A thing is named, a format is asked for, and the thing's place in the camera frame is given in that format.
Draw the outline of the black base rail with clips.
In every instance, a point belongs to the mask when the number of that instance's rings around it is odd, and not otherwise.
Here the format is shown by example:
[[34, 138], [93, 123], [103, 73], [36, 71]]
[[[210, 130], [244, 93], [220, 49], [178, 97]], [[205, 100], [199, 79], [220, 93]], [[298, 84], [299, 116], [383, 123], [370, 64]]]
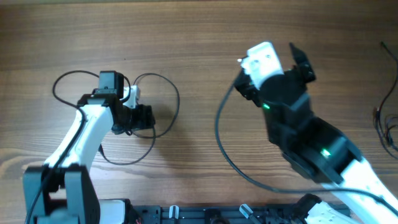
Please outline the black base rail with clips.
[[131, 224], [225, 224], [225, 223], [310, 223], [310, 199], [293, 204], [268, 204], [250, 207], [161, 207], [158, 205], [127, 208], [126, 223]]

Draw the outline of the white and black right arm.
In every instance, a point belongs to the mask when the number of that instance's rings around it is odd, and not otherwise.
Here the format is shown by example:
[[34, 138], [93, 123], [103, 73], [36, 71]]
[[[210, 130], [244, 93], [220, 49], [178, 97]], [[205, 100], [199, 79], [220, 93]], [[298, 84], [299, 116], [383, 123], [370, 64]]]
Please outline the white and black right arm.
[[397, 198], [381, 182], [361, 151], [339, 129], [312, 111], [307, 84], [316, 79], [306, 54], [290, 45], [295, 65], [283, 70], [271, 42], [262, 42], [240, 60], [234, 87], [261, 108], [269, 141], [302, 177], [333, 190], [365, 223], [397, 223], [397, 215], [354, 189], [397, 208]]

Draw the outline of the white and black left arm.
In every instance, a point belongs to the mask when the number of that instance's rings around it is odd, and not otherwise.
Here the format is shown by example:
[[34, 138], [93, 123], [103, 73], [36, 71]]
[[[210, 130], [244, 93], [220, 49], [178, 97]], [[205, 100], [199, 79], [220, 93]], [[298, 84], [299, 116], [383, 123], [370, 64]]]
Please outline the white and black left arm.
[[142, 223], [128, 199], [100, 200], [90, 179], [96, 153], [108, 132], [132, 135], [154, 129], [151, 106], [137, 103], [139, 89], [116, 71], [96, 75], [99, 85], [73, 108], [67, 135], [42, 166], [23, 175], [26, 223]]

